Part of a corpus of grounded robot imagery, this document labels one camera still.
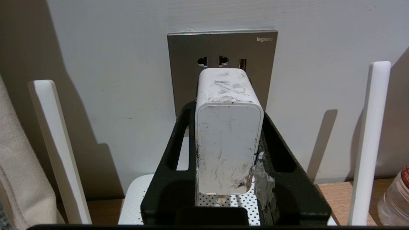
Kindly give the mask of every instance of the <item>legrand logo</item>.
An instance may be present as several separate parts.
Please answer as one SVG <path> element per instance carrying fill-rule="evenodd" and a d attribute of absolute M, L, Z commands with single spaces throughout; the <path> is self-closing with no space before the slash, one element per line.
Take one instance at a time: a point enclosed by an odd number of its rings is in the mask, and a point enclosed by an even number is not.
<path fill-rule="evenodd" d="M 259 38 L 257 37 L 256 41 L 259 41 L 261 43 L 265 42 L 265 41 L 273 41 L 273 38 Z"/>

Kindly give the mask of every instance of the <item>white antenna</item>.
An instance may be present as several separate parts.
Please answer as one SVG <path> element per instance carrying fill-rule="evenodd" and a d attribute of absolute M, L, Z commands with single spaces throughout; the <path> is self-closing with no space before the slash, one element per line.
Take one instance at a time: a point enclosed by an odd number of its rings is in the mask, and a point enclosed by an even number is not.
<path fill-rule="evenodd" d="M 367 225 L 391 63 L 369 66 L 348 225 Z"/>
<path fill-rule="evenodd" d="M 91 224 L 57 89 L 51 80 L 28 84 L 37 120 L 70 224 Z"/>

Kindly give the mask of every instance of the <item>socket hole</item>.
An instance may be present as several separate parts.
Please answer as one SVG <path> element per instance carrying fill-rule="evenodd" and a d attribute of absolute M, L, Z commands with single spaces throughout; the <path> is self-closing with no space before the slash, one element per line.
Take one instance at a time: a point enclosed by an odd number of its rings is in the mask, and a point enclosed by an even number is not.
<path fill-rule="evenodd" d="M 225 66 L 229 63 L 229 59 L 227 57 L 219 56 L 219 67 Z"/>
<path fill-rule="evenodd" d="M 206 68 L 207 67 L 207 57 L 202 57 L 198 59 L 198 66 Z"/>
<path fill-rule="evenodd" d="M 238 60 L 238 68 L 246 71 L 247 66 L 247 59 L 239 59 Z"/>

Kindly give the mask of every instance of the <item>red label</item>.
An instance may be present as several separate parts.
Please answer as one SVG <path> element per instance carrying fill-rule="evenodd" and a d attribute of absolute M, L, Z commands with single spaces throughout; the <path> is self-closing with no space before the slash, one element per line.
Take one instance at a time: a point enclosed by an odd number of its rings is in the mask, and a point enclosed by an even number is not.
<path fill-rule="evenodd" d="M 409 189 L 409 164 L 407 164 L 406 167 L 402 170 L 401 176 L 403 183 Z"/>

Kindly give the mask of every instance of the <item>outlet cover plate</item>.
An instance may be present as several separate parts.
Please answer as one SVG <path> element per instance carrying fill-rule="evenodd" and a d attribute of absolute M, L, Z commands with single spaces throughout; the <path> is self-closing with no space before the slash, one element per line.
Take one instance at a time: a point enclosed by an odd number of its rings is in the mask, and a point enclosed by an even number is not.
<path fill-rule="evenodd" d="M 204 57 L 207 57 L 207 68 L 239 68 L 240 59 L 246 59 L 245 71 L 265 110 L 277 34 L 275 30 L 168 34 L 176 117 L 186 103 L 196 98 L 199 74 L 205 69 L 199 66 L 198 60 Z M 227 65 L 222 67 L 219 66 L 221 56 L 228 58 Z"/>

